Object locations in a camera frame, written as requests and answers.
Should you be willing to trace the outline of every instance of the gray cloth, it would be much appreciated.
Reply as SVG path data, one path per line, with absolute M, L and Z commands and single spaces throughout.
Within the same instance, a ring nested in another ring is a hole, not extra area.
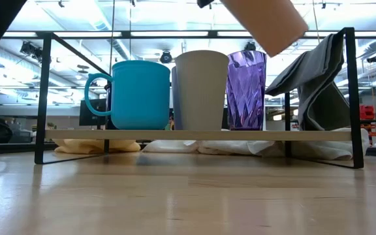
M 349 126 L 349 104 L 334 83 L 343 62 L 343 35 L 329 35 L 312 51 L 300 55 L 265 93 L 276 96 L 298 88 L 301 130 L 331 131 Z

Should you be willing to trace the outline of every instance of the computer monitor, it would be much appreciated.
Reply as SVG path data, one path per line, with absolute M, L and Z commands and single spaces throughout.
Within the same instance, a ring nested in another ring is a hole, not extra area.
M 100 112 L 105 112 L 106 99 L 93 99 L 90 100 L 90 102 L 94 109 Z M 85 101 L 81 101 L 79 112 L 79 126 L 105 125 L 105 121 L 105 117 L 96 116 L 91 111 L 89 111 Z

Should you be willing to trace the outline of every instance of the red box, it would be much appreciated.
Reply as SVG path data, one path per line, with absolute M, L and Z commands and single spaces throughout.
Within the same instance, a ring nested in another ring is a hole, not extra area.
M 359 116 L 362 120 L 369 120 L 375 118 L 375 110 L 372 105 L 360 105 Z

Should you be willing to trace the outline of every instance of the mug handle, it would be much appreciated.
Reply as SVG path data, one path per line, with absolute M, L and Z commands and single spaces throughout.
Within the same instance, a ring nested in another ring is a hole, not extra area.
M 102 73 L 89 74 L 88 80 L 86 81 L 86 84 L 85 84 L 85 91 L 84 91 L 85 103 L 86 103 L 86 106 L 88 107 L 89 111 L 91 111 L 93 114 L 95 114 L 97 116 L 108 116 L 108 115 L 111 115 L 111 110 L 107 111 L 107 112 L 96 111 L 92 107 L 91 102 L 89 101 L 89 86 L 91 85 L 92 81 L 94 81 L 97 78 L 105 78 L 109 82 L 112 82 L 112 78 L 109 75 L 102 74 Z

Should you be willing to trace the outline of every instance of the purple glass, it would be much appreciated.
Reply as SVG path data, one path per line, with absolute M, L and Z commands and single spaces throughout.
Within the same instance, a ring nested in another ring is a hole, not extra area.
M 228 58 L 226 92 L 230 130 L 261 131 L 265 112 L 266 54 L 241 51 Z

